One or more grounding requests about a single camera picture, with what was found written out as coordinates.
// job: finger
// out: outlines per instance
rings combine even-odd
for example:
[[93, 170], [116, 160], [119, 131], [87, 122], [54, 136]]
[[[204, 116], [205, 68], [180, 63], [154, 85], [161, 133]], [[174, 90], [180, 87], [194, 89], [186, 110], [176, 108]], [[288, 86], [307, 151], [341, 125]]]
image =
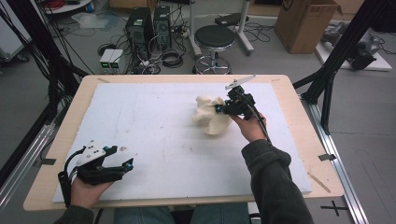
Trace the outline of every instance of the finger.
[[233, 119], [233, 121], [235, 121], [236, 124], [241, 124], [243, 122], [243, 120], [241, 118], [239, 118], [239, 116], [237, 115], [229, 115], [231, 119]]

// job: cardboard box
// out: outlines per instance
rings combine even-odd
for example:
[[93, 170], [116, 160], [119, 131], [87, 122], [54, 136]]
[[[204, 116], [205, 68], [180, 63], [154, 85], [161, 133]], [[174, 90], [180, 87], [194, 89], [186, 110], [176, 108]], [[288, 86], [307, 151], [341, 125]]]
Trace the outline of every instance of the cardboard box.
[[149, 7], [151, 12], [157, 6], [157, 0], [109, 0], [110, 7], [121, 12], [130, 13], [134, 7]]
[[333, 0], [284, 0], [275, 32], [289, 53], [313, 53], [337, 8]]

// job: tape mark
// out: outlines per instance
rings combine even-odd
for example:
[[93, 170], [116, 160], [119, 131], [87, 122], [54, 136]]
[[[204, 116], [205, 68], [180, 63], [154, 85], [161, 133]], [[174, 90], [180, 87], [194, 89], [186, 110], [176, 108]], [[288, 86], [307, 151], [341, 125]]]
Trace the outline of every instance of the tape mark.
[[99, 80], [99, 81], [102, 81], [102, 82], [105, 82], [105, 83], [109, 83], [109, 81], [107, 81], [107, 80], [105, 80], [105, 79], [102, 79], [102, 78], [100, 78], [100, 77], [98, 78], [98, 80]]
[[312, 177], [312, 179], [315, 180], [321, 187], [323, 187], [328, 193], [331, 193], [332, 191], [326, 187], [316, 176], [312, 175], [311, 173], [308, 172], [308, 175]]

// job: computer tower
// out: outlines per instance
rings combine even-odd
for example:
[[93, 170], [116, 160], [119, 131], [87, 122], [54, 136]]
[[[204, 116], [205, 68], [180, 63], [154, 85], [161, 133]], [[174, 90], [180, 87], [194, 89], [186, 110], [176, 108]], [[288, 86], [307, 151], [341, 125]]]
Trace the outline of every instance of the computer tower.
[[154, 49], [154, 29], [149, 8], [134, 7], [125, 30], [132, 49], [138, 50], [142, 59], [149, 59]]
[[170, 21], [171, 9], [169, 6], [156, 6], [154, 11], [154, 30], [157, 36], [157, 49], [168, 49], [172, 47], [172, 33]]

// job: left hand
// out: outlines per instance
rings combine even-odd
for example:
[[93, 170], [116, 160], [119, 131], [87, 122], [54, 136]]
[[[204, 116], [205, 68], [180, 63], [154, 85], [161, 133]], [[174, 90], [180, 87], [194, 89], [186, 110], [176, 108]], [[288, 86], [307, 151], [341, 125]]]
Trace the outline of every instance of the left hand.
[[72, 184], [72, 198], [70, 204], [91, 209], [99, 201], [102, 193], [113, 183], [114, 182], [108, 182], [93, 186], [82, 182], [81, 179], [76, 177]]

